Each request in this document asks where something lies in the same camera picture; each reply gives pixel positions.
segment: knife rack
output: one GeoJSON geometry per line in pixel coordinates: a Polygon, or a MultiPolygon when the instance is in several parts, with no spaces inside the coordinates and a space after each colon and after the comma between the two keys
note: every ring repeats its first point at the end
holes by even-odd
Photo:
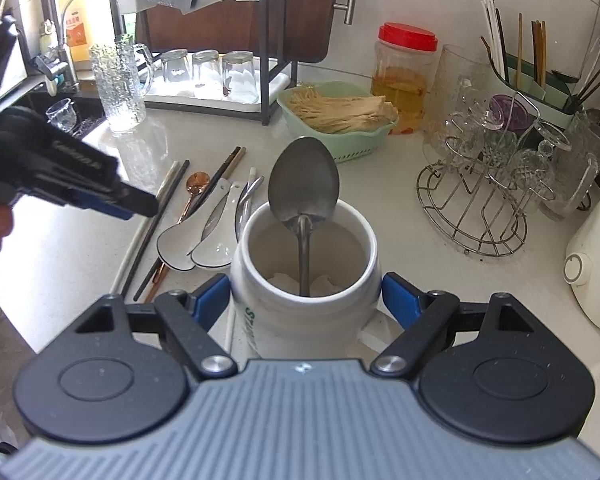
{"type": "MultiPolygon", "coordinates": [[[[116,36],[125,34],[125,23],[120,14],[120,8],[118,7],[117,0],[109,0],[111,6],[111,15],[113,19],[113,29],[116,36]]],[[[228,117],[236,117],[241,119],[249,119],[260,121],[263,126],[267,126],[270,119],[278,108],[278,103],[269,103],[269,83],[275,76],[282,72],[288,65],[291,65],[291,82],[288,88],[295,86],[298,82],[298,62],[289,61],[284,59],[284,31],[285,31],[285,9],[286,0],[277,0],[277,4],[280,6],[276,13],[278,17],[278,26],[276,30],[278,32],[277,49],[275,57],[277,64],[270,68],[268,62],[262,62],[262,60],[268,60],[273,52],[269,49],[269,17],[270,17],[270,1],[259,0],[258,1],[258,46],[260,56],[260,111],[259,112],[243,112],[240,110],[228,110],[225,108],[211,108],[202,107],[196,105],[183,105],[173,104],[165,102],[147,102],[146,106],[151,108],[161,109],[176,109],[179,111],[196,112],[203,114],[221,115],[228,117]]],[[[138,17],[141,20],[141,26],[145,34],[145,43],[149,47],[149,50],[153,52],[151,45],[151,38],[148,30],[148,20],[146,11],[138,13],[138,17]]]]}

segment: black sink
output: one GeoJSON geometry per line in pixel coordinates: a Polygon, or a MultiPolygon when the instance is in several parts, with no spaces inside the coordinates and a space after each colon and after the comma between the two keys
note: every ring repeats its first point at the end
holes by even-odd
{"type": "Polygon", "coordinates": [[[81,82],[80,91],[60,91],[55,96],[50,96],[45,91],[45,87],[42,86],[21,97],[14,105],[30,108],[44,116],[46,109],[52,104],[65,98],[71,99],[74,102],[74,109],[78,116],[78,123],[75,125],[71,134],[72,136],[81,139],[105,120],[102,103],[98,98],[98,93],[95,91],[95,88],[91,88],[92,86],[94,87],[94,85],[91,85],[89,82],[81,82]]]}

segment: basket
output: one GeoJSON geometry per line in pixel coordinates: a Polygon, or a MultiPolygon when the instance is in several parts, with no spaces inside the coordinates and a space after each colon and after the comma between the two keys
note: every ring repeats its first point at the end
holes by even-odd
{"type": "MultiPolygon", "coordinates": [[[[369,92],[364,91],[351,83],[342,81],[316,83],[315,89],[327,97],[364,97],[371,95],[369,92]]],[[[333,155],[336,162],[344,162],[345,160],[351,160],[352,158],[371,153],[382,144],[391,128],[396,125],[396,123],[389,123],[373,132],[323,134],[303,123],[302,120],[286,106],[286,100],[293,91],[293,88],[289,88],[278,96],[278,104],[280,104],[280,107],[282,108],[289,129],[299,137],[315,137],[316,139],[319,139],[327,147],[331,155],[333,155]]]]}

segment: clear plastic jar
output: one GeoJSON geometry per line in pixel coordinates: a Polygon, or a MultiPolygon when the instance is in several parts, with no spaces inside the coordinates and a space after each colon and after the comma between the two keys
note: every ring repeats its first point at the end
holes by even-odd
{"type": "Polygon", "coordinates": [[[383,95],[400,114],[392,133],[413,133],[424,116],[424,97],[436,60],[433,32],[402,23],[385,23],[378,31],[376,70],[371,93],[383,95]]]}

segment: white countertop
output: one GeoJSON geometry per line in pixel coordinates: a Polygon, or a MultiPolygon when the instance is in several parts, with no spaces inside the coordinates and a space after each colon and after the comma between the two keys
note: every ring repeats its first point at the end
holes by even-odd
{"type": "MultiPolygon", "coordinates": [[[[119,155],[132,184],[155,191],[173,160],[188,158],[189,173],[212,174],[237,145],[245,146],[247,154],[234,179],[246,180],[251,166],[268,176],[292,139],[279,114],[271,126],[263,127],[252,121],[148,110],[147,121],[133,135],[113,137],[105,123],[86,140],[119,155]]],[[[372,225],[384,272],[398,272],[422,290],[448,290],[463,301],[487,301],[493,292],[510,292],[544,322],[595,379],[596,399],[580,437],[600,455],[600,330],[562,279],[565,246],[585,214],[576,212],[555,223],[537,212],[528,219],[526,244],[518,253],[483,261],[465,256],[442,238],[418,202],[415,181],[426,165],[421,144],[419,134],[391,136],[375,153],[338,165],[341,199],[372,225]]],[[[187,197],[181,186],[157,233],[176,222],[187,197]]],[[[266,184],[254,205],[265,200],[266,184]]],[[[40,351],[109,292],[140,219],[125,222],[30,197],[16,204],[14,215],[14,232],[0,254],[0,306],[27,343],[40,351]]],[[[155,257],[152,244],[132,292],[155,257]]],[[[171,271],[161,290],[193,290],[210,275],[171,271]]],[[[224,335],[223,322],[224,316],[213,328],[214,336],[224,335]]],[[[244,351],[243,340],[234,351],[244,351]]]]}

